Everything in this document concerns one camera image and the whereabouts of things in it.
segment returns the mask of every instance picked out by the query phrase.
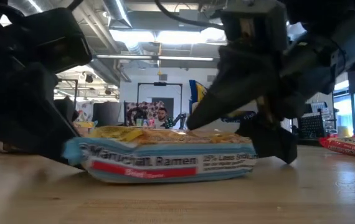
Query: window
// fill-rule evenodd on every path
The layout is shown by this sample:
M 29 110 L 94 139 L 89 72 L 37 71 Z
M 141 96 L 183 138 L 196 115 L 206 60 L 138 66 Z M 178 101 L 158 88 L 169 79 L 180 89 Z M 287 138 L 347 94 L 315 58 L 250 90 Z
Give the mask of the window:
M 339 111 L 336 113 L 337 127 L 345 126 L 349 130 L 349 134 L 353 135 L 352 121 L 352 101 L 351 95 L 341 95 L 334 97 L 334 108 Z

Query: person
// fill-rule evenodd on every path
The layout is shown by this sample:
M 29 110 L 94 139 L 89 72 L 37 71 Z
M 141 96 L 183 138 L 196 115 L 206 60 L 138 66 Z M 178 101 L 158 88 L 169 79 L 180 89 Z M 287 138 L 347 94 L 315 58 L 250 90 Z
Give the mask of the person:
M 160 108 L 157 111 L 157 119 L 155 119 L 155 128 L 172 128 L 173 119 L 168 118 L 168 111 L 166 108 Z

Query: blue packaging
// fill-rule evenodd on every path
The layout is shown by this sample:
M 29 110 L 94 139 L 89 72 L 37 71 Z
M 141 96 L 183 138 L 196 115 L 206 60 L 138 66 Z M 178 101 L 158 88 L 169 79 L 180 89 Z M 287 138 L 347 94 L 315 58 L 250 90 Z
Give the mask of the blue packaging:
M 101 127 L 92 137 L 67 142 L 64 157 L 104 182 L 231 179 L 251 172 L 257 159 L 250 139 L 235 134 Z

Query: table surface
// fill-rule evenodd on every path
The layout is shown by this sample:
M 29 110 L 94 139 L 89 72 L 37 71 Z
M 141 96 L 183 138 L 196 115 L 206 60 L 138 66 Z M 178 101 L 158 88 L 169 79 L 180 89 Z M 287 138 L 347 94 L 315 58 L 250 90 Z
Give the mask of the table surface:
M 239 179 L 110 185 L 38 156 L 0 155 L 0 223 L 355 223 L 355 157 L 300 147 Z

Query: ceiling pipe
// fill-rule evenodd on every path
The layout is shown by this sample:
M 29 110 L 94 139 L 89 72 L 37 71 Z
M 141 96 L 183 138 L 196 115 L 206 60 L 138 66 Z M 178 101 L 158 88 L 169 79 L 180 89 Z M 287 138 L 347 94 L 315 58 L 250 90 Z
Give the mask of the ceiling pipe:
M 126 6 L 123 0 L 103 0 L 103 4 L 109 15 L 108 26 L 110 26 L 112 17 L 114 20 L 127 26 L 127 28 L 132 28 L 132 25 L 128 19 L 128 11 L 126 10 Z
M 106 40 L 106 38 L 104 37 L 104 35 L 97 29 L 97 26 L 89 19 L 89 17 L 86 15 L 86 13 L 82 10 L 81 7 L 78 7 L 76 9 L 77 12 L 79 12 L 83 19 L 87 22 L 87 24 L 90 26 L 90 28 L 92 28 L 92 30 L 96 33 L 96 35 L 98 36 L 98 38 L 101 40 L 101 42 L 103 42 L 103 44 L 105 45 L 105 47 L 110 51 L 110 52 L 115 52 L 114 47 L 112 46 L 111 43 L 109 43 L 109 41 Z
M 144 50 L 143 47 L 139 42 L 126 42 L 125 43 L 126 48 L 128 51 L 133 54 L 133 55 L 143 55 Z
M 86 15 L 85 11 L 88 12 L 90 17 L 96 22 L 97 26 L 90 20 L 88 15 Z M 92 30 L 96 33 L 96 35 L 100 38 L 103 44 L 110 52 L 119 53 L 119 48 L 114 38 L 111 36 L 110 32 L 103 26 L 101 20 L 95 14 L 93 9 L 88 6 L 87 3 L 83 2 L 80 7 L 77 8 L 77 12 L 81 13 L 83 19 L 87 22 L 87 24 L 92 28 Z M 96 67 L 103 67 L 104 64 L 99 61 Z M 131 79 L 125 75 L 118 67 L 113 66 L 112 72 L 118 76 L 118 78 L 122 79 L 124 82 L 131 82 Z
M 96 15 L 96 13 L 93 11 L 93 9 L 88 6 L 88 4 L 84 1 L 81 3 L 80 7 L 83 9 L 83 11 L 88 12 L 88 14 L 90 15 L 90 17 L 95 21 L 97 28 L 101 31 L 101 33 L 104 35 L 104 37 L 106 38 L 106 40 L 110 43 L 110 45 L 112 46 L 112 52 L 115 53 L 119 53 L 119 48 L 118 48 L 118 44 L 115 42 L 114 38 L 111 36 L 110 31 L 108 31 L 108 29 L 106 29 L 106 27 L 102 24 L 102 21 L 98 18 L 98 16 Z
M 50 3 L 48 0 L 45 0 L 45 1 L 9 0 L 9 5 L 22 11 L 26 16 L 55 8 L 54 5 L 52 3 Z M 86 14 L 83 13 L 83 11 L 80 8 L 76 8 L 76 10 L 80 11 L 83 16 L 86 16 Z M 108 83 L 116 83 L 119 85 L 120 81 L 113 76 L 113 73 L 110 71 L 110 69 L 107 68 L 104 64 L 102 64 L 102 62 L 99 61 L 99 59 L 92 60 L 89 63 L 89 65 L 92 66 L 92 68 L 94 68 L 95 70 L 100 72 L 100 74 L 102 75 L 101 78 L 103 80 L 105 80 Z
M 179 12 L 180 9 L 195 9 L 197 10 L 199 7 L 198 3 L 189 3 L 189 4 L 179 4 L 176 2 L 167 3 L 163 1 L 163 6 L 169 12 Z M 132 11 L 146 11 L 146 12 L 160 12 L 157 5 L 155 5 L 154 1 L 152 2 L 126 2 L 125 5 L 129 10 Z
M 121 61 L 114 60 L 114 69 L 120 72 L 121 77 L 125 80 L 125 82 L 132 82 L 129 76 L 123 71 Z

